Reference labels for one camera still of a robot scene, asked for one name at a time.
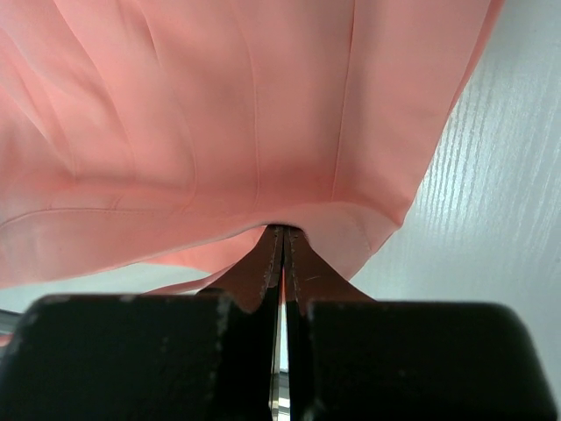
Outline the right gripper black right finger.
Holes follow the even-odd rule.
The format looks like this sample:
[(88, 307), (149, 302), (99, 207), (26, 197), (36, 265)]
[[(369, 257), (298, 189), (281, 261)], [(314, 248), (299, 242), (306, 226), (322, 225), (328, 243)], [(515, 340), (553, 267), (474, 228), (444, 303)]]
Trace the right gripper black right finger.
[(294, 420), (554, 420), (529, 331), (498, 303), (377, 301), (284, 231)]

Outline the pink skirt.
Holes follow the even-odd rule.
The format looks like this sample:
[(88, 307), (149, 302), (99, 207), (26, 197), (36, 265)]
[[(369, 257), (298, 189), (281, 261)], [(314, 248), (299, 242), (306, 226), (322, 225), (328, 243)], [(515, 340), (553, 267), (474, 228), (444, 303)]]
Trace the pink skirt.
[(4, 1), (1, 285), (220, 273), (271, 223), (353, 277), (500, 1)]

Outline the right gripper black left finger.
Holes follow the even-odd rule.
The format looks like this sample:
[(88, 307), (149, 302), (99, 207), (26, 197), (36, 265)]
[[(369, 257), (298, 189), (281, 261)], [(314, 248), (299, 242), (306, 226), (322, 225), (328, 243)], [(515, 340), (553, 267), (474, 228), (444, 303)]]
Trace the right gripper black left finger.
[(50, 295), (1, 362), (4, 420), (275, 420), (283, 230), (194, 295)]

